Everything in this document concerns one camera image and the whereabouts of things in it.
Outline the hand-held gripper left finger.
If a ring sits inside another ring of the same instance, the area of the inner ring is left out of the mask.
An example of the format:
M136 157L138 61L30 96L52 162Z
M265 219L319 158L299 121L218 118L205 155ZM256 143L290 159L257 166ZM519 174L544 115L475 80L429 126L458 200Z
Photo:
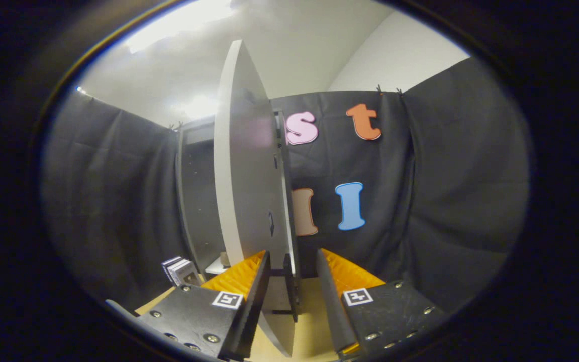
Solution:
M246 360L270 275L270 254L263 250L202 286L175 287L140 316L113 300L106 305L148 344L177 359Z

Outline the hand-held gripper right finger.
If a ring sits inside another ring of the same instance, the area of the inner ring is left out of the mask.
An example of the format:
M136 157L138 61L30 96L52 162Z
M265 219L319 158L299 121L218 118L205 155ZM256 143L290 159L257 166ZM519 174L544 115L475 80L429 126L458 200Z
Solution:
M337 254L316 254L329 331L340 359L407 350L446 321L446 312L410 283L385 282Z

